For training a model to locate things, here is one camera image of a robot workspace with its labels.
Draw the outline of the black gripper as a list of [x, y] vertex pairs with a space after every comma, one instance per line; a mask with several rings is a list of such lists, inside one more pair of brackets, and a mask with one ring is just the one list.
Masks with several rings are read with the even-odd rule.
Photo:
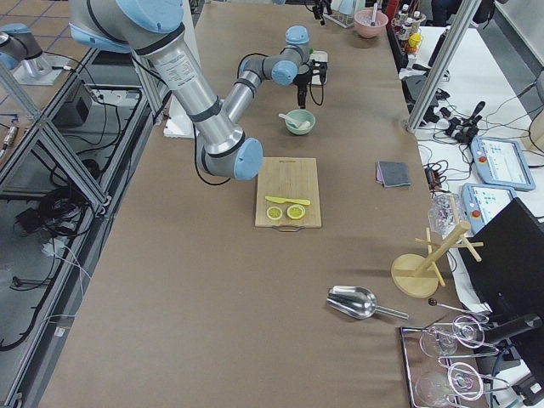
[[307, 86], [311, 83], [311, 69], [305, 72], [299, 72], [294, 78], [294, 84], [297, 86], [297, 105], [299, 108], [306, 107]]

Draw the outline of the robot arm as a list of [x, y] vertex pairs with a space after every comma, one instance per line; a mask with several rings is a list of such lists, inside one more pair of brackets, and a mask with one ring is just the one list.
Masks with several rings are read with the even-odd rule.
[[134, 53], [148, 60], [181, 104], [198, 134], [196, 165], [213, 176], [253, 179], [264, 151], [237, 123], [265, 80], [286, 86], [309, 62], [309, 33], [302, 25], [286, 31], [277, 55], [246, 59], [226, 99], [209, 85], [184, 40], [180, 1], [71, 1], [73, 39], [90, 48]]

